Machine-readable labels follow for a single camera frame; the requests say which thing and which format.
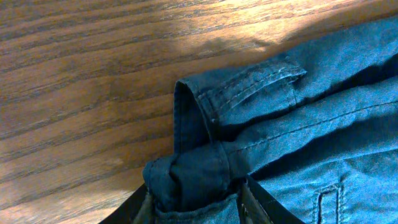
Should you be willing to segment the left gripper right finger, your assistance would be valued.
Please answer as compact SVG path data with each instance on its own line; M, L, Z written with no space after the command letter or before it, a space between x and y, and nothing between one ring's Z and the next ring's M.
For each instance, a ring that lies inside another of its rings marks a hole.
M252 177L239 180L240 224L304 224Z

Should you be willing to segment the dark blue shorts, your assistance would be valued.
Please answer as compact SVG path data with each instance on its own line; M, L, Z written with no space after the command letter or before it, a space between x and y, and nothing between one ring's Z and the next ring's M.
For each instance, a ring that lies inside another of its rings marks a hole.
M397 222L396 17L175 84L153 221L240 223L247 175L304 223Z

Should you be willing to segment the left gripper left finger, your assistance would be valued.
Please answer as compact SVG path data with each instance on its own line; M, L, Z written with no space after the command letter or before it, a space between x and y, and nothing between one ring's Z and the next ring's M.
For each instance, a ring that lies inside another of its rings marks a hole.
M146 185L142 184L99 224L152 224L152 195Z

